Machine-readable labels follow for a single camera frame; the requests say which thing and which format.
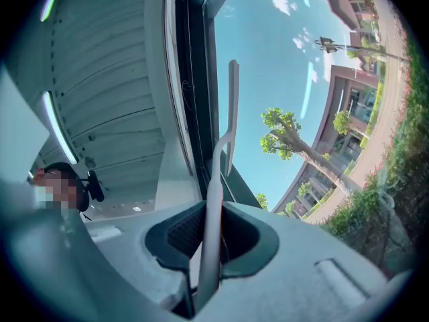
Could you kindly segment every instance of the tree trunk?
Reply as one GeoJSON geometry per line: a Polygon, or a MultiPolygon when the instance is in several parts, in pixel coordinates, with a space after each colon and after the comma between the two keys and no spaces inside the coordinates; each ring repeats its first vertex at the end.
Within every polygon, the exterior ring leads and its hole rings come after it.
{"type": "Polygon", "coordinates": [[[362,188],[347,175],[344,175],[338,167],[301,140],[297,129],[290,127],[281,118],[278,118],[278,123],[284,127],[284,130],[271,130],[270,134],[276,137],[280,143],[289,145],[294,153],[300,155],[307,163],[326,175],[347,196],[353,191],[362,191],[362,188]]]}
{"type": "Polygon", "coordinates": [[[373,55],[382,55],[382,56],[386,56],[386,57],[390,57],[390,58],[394,58],[395,60],[399,60],[401,62],[405,62],[405,63],[409,63],[410,61],[406,58],[402,58],[400,56],[396,56],[393,54],[388,54],[387,52],[381,51],[381,50],[377,50],[377,49],[371,49],[371,48],[358,48],[358,50],[356,51],[357,54],[361,55],[361,56],[373,56],[373,55]]]}
{"type": "Polygon", "coordinates": [[[320,201],[317,199],[317,197],[314,194],[313,190],[308,190],[308,193],[310,193],[311,197],[313,197],[314,200],[320,205],[320,201]]]}
{"type": "Polygon", "coordinates": [[[307,163],[313,165],[317,170],[326,175],[346,195],[351,194],[353,191],[362,190],[357,183],[347,175],[344,175],[338,167],[323,158],[316,150],[308,146],[299,136],[298,139],[296,139],[296,137],[286,137],[283,138],[283,141],[285,144],[291,145],[293,152],[300,155],[307,163]]]}
{"type": "Polygon", "coordinates": [[[359,130],[357,127],[351,127],[350,128],[351,131],[354,131],[355,133],[358,133],[359,135],[369,138],[369,135],[367,135],[365,132],[359,130]]]}

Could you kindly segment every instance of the grass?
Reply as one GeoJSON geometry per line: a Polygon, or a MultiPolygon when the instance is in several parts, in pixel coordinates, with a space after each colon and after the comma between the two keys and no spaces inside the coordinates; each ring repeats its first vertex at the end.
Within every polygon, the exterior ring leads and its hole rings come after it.
{"type": "MultiPolygon", "coordinates": [[[[377,124],[378,113],[380,112],[381,98],[383,97],[384,84],[378,83],[377,95],[375,96],[375,102],[373,106],[373,111],[371,112],[371,116],[369,118],[367,129],[365,133],[370,136],[374,130],[375,124],[377,124]]],[[[360,147],[365,149],[367,145],[368,139],[364,138],[361,141],[360,147]]]]}
{"type": "Polygon", "coordinates": [[[302,216],[302,219],[304,220],[305,218],[307,218],[308,216],[310,216],[312,213],[315,213],[317,210],[319,210],[323,204],[325,204],[325,202],[328,200],[328,198],[330,196],[332,196],[332,194],[334,193],[334,189],[330,189],[325,196],[323,196],[323,198],[320,200],[320,204],[317,203],[315,206],[313,206],[310,210],[308,210],[308,212],[302,216]]]}
{"type": "Polygon", "coordinates": [[[352,169],[354,169],[355,165],[356,165],[356,162],[354,160],[351,160],[351,162],[349,163],[349,165],[347,166],[347,168],[344,169],[344,174],[350,175],[350,172],[351,172],[352,169]]]}

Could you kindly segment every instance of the car window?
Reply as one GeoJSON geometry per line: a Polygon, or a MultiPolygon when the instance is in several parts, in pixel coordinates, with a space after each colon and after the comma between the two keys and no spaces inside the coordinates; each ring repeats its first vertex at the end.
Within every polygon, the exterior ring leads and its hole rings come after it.
{"type": "Polygon", "coordinates": [[[393,276],[421,252],[429,76],[390,0],[226,0],[214,19],[220,135],[261,206],[319,225],[393,276]]]}

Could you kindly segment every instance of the green foliage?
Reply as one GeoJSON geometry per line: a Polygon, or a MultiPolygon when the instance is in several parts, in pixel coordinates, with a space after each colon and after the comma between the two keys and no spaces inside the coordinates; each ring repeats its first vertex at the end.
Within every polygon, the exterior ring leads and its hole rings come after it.
{"type": "Polygon", "coordinates": [[[349,175],[351,170],[354,169],[355,165],[356,165],[356,162],[354,160],[351,160],[347,168],[344,169],[344,174],[349,175]]]}
{"type": "Polygon", "coordinates": [[[275,109],[268,109],[268,111],[262,113],[261,116],[263,118],[263,123],[272,129],[271,133],[261,138],[263,152],[275,154],[278,151],[282,160],[289,160],[293,154],[291,145],[281,142],[279,138],[273,136],[272,133],[279,136],[286,136],[294,133],[299,136],[301,125],[296,122],[292,112],[283,113],[283,111],[277,107],[275,109]]]}
{"type": "Polygon", "coordinates": [[[296,200],[290,201],[288,204],[286,204],[285,211],[286,213],[292,214],[292,211],[295,209],[296,200]]]}
{"type": "Polygon", "coordinates": [[[262,209],[267,210],[268,209],[268,200],[267,196],[265,196],[263,193],[258,193],[256,195],[256,199],[261,205],[262,209]]]}
{"type": "Polygon", "coordinates": [[[350,125],[350,116],[346,111],[340,111],[335,114],[334,128],[343,135],[347,135],[347,129],[350,125]]]}
{"type": "Polygon", "coordinates": [[[379,62],[380,65],[380,76],[382,78],[386,77],[386,62],[379,62]]]}
{"type": "Polygon", "coordinates": [[[371,116],[369,117],[368,126],[365,133],[370,136],[374,130],[375,124],[377,124],[377,118],[380,111],[381,100],[383,98],[384,85],[382,82],[378,82],[377,95],[375,96],[375,102],[371,116]]]}
{"type": "Polygon", "coordinates": [[[368,221],[379,211],[377,177],[368,176],[365,190],[355,191],[343,201],[335,213],[324,220],[323,228],[331,235],[340,236],[352,228],[368,221]]]}
{"type": "Polygon", "coordinates": [[[361,43],[362,43],[362,47],[369,48],[368,40],[365,37],[362,37],[361,43]]]}
{"type": "Polygon", "coordinates": [[[298,189],[298,195],[303,197],[311,189],[311,184],[309,182],[303,182],[298,189]]]}
{"type": "Polygon", "coordinates": [[[347,50],[347,56],[350,59],[354,59],[355,57],[357,57],[357,53],[355,51],[347,50]]]}
{"type": "Polygon", "coordinates": [[[372,25],[369,20],[364,19],[364,20],[361,20],[359,23],[361,24],[361,28],[366,30],[372,30],[372,25]]]}
{"type": "MultiPolygon", "coordinates": [[[[347,201],[343,201],[322,225],[323,229],[344,241],[348,239],[345,235],[349,237],[362,227],[365,233],[356,234],[361,242],[355,249],[368,258],[374,243],[381,240],[373,236],[386,230],[386,222],[380,213],[379,188],[393,197],[395,213],[416,250],[427,250],[427,243],[418,240],[429,226],[429,208],[425,200],[429,182],[429,73],[426,59],[410,35],[407,51],[410,59],[409,88],[398,127],[384,154],[382,168],[379,174],[368,177],[362,192],[354,192],[347,201]]],[[[380,256],[383,254],[373,253],[370,260],[380,264],[380,256]]]]}
{"type": "Polygon", "coordinates": [[[320,204],[319,203],[315,204],[315,206],[313,206],[310,210],[307,211],[307,213],[304,216],[302,216],[302,219],[304,220],[305,218],[307,218],[308,216],[310,216],[311,214],[319,210],[319,208],[321,208],[323,204],[325,204],[325,202],[328,200],[330,196],[332,196],[333,193],[334,193],[334,189],[329,190],[325,194],[325,196],[323,196],[323,198],[320,200],[320,204]]]}
{"type": "Polygon", "coordinates": [[[365,149],[365,147],[367,146],[367,144],[368,144],[368,139],[366,137],[364,137],[361,140],[361,144],[359,144],[359,147],[361,147],[362,149],[365,149]]]}

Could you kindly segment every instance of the sidewalk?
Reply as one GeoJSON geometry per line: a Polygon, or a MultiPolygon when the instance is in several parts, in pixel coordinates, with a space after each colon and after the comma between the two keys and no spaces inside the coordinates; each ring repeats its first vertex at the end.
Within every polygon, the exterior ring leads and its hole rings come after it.
{"type": "MultiPolygon", "coordinates": [[[[374,0],[374,4],[379,14],[380,34],[386,52],[402,56],[404,43],[398,32],[397,20],[391,11],[389,1],[374,0]]],[[[406,87],[402,66],[405,64],[401,64],[392,58],[386,60],[385,87],[377,124],[368,140],[367,147],[361,152],[350,174],[350,177],[359,186],[363,186],[367,174],[374,171],[375,167],[382,161],[385,145],[390,142],[390,135],[395,126],[397,111],[401,107],[406,87]]],[[[344,193],[336,189],[324,206],[309,216],[305,222],[321,223],[323,219],[335,212],[336,207],[344,197],[344,193]]]]}

